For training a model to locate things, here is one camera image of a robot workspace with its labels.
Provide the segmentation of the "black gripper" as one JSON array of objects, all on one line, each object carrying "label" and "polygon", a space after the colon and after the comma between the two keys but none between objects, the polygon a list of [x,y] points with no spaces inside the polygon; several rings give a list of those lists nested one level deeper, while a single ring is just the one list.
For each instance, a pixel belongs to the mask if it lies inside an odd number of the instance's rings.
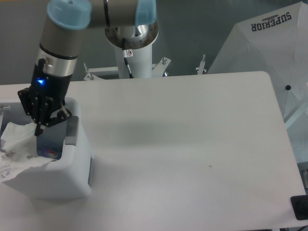
[{"label": "black gripper", "polygon": [[49,74],[43,71],[45,64],[39,61],[35,65],[30,87],[17,93],[25,114],[36,124],[35,136],[41,135],[45,127],[55,126],[72,116],[63,105],[72,76]]}]

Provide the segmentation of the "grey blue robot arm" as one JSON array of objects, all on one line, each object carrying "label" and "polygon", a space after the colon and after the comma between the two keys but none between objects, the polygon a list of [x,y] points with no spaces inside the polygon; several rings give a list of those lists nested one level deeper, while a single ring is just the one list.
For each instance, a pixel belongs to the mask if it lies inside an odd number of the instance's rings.
[{"label": "grey blue robot arm", "polygon": [[120,49],[129,78],[130,57],[158,35],[154,0],[51,0],[34,65],[31,84],[18,92],[35,135],[71,118],[65,96],[87,28],[102,27]]}]

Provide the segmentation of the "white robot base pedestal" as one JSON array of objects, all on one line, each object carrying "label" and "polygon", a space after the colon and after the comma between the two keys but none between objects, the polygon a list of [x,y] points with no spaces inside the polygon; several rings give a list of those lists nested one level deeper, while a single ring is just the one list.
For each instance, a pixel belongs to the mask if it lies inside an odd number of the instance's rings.
[{"label": "white robot base pedestal", "polygon": [[120,79],[152,76],[152,45],[159,33],[158,23],[105,29],[113,46]]}]

